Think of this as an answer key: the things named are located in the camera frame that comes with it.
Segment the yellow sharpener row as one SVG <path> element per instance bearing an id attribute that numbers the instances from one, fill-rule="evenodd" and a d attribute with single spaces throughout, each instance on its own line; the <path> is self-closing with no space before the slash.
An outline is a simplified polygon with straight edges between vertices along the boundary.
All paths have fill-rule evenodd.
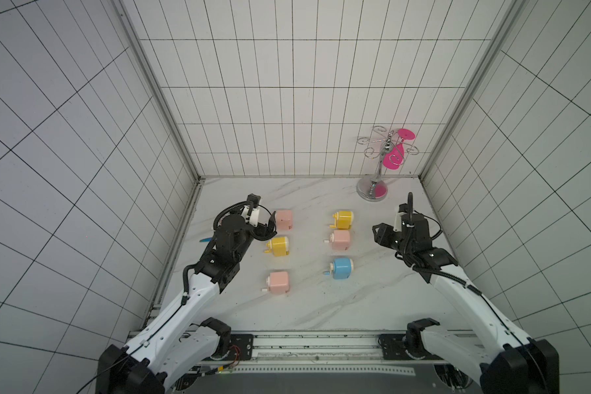
<path id="1" fill-rule="evenodd" d="M 287 236 L 277 236 L 266 243 L 265 253 L 271 253 L 275 257 L 288 256 L 290 254 L 290 241 Z"/>

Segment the pink sharpener top row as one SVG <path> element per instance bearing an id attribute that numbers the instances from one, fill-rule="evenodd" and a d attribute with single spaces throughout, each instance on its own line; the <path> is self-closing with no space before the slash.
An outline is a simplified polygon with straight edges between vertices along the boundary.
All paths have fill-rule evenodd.
<path id="1" fill-rule="evenodd" d="M 275 212 L 275 222 L 278 231 L 290 231 L 293 228 L 293 213 L 288 209 L 280 209 Z"/>

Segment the pink sharpener row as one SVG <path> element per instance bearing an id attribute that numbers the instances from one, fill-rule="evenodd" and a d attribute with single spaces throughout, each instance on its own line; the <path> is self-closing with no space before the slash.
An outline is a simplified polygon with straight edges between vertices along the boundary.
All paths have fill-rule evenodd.
<path id="1" fill-rule="evenodd" d="M 280 209 L 275 212 L 275 222 L 278 231 L 290 231 L 293 228 L 293 213 L 288 209 Z"/>
<path id="2" fill-rule="evenodd" d="M 271 272 L 266 278 L 266 286 L 262 289 L 263 292 L 268 292 L 273 295 L 282 295 L 289 292 L 291 289 L 290 277 L 287 271 Z"/>

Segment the pink sharpener bottom row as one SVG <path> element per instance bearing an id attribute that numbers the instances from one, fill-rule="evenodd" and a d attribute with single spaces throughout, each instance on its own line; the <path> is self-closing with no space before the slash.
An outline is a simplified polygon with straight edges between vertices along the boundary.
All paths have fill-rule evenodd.
<path id="1" fill-rule="evenodd" d="M 290 277 L 287 271 L 271 272 L 266 278 L 266 286 L 262 289 L 263 292 L 268 292 L 273 295 L 282 295 L 289 292 L 291 289 Z"/>

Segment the blue pencil sharpener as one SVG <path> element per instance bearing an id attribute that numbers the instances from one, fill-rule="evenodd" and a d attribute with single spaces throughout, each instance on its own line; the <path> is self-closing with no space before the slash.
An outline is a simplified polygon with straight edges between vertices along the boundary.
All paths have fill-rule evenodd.
<path id="1" fill-rule="evenodd" d="M 348 279 L 355 270 L 355 264 L 352 259 L 341 257 L 336 258 L 328 266 L 328 270 L 324 272 L 326 276 L 332 277 L 334 280 Z"/>

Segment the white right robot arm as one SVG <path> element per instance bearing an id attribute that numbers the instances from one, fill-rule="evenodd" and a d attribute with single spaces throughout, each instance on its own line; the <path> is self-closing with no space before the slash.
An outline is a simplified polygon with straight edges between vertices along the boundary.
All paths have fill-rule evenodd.
<path id="1" fill-rule="evenodd" d="M 459 338 L 433 318 L 421 318 L 406 327 L 407 355 L 414 360 L 438 356 L 478 383 L 484 393 L 558 393 L 558 351 L 512 323 L 448 251 L 434 246 L 429 220 L 415 211 L 409 195 L 393 225 L 374 226 L 374 241 L 393 250 L 396 259 L 443 295 L 481 344 Z"/>

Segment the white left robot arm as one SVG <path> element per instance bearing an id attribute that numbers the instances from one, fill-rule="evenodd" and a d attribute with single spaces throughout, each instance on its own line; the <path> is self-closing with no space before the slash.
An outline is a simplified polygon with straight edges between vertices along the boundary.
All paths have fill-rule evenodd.
<path id="1" fill-rule="evenodd" d="M 165 393 L 210 356 L 224 357 L 231 347 L 231 328 L 207 318 L 186 336 L 195 318 L 236 277 L 253 241 L 277 235 L 276 218 L 259 221 L 258 195 L 231 205 L 213 221 L 213 236 L 194 264 L 182 271 L 182 291 L 158 316 L 124 346 L 111 345 L 98 359 L 94 378 L 98 393 Z"/>

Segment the chrome glass rack stand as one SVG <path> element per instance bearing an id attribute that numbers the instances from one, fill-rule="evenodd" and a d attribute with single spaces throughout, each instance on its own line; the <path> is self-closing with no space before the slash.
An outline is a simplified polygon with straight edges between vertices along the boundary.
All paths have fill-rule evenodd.
<path id="1" fill-rule="evenodd" d="M 386 170 L 390 169 L 383 166 L 383 156 L 386 154 L 384 146 L 389 134 L 397 130 L 387 129 L 384 126 L 373 126 L 370 136 L 362 136 L 357 140 L 358 144 L 365 147 L 364 156 L 370 161 L 366 174 L 356 186 L 358 195 L 364 200 L 378 202 L 387 196 L 388 187 L 383 175 Z"/>

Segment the pink plastic wine glass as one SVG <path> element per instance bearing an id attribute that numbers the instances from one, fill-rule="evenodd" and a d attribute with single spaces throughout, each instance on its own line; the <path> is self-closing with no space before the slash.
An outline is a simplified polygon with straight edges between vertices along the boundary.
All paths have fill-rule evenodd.
<path id="1" fill-rule="evenodd" d="M 390 170 L 397 170 L 405 162 L 408 155 L 417 155 L 420 151 L 410 142 L 416 138 L 415 133 L 408 129 L 398 129 L 389 134 L 385 143 L 383 166 Z"/>

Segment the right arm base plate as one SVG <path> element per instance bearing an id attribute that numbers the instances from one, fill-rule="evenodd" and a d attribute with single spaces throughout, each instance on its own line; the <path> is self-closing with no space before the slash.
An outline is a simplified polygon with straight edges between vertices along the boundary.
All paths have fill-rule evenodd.
<path id="1" fill-rule="evenodd" d="M 404 333 L 384 333 L 377 339 L 385 361 L 443 361 L 430 353 L 412 354 L 405 347 Z"/>

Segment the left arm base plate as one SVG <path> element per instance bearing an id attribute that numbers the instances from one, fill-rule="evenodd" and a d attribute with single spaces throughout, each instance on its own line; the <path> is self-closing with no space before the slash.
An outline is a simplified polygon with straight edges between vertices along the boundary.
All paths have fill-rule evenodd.
<path id="1" fill-rule="evenodd" d="M 251 333 L 233 333 L 228 349 L 222 356 L 215 356 L 216 361 L 231 363 L 234 361 L 250 361 L 254 350 L 254 335 Z"/>

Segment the aluminium mounting rail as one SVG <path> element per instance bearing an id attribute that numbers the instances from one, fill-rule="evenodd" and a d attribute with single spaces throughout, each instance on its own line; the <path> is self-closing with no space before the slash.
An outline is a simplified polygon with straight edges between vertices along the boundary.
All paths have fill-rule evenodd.
<path id="1" fill-rule="evenodd" d="M 385 361 L 377 339 L 403 332 L 257 332 L 250 361 L 225 363 L 208 356 L 191 366 L 193 372 L 223 366 L 223 374 L 385 373 L 407 374 L 415 366 L 453 365 L 469 368 L 490 364 L 489 348 L 471 331 L 430 327 L 425 350 L 443 361 Z"/>

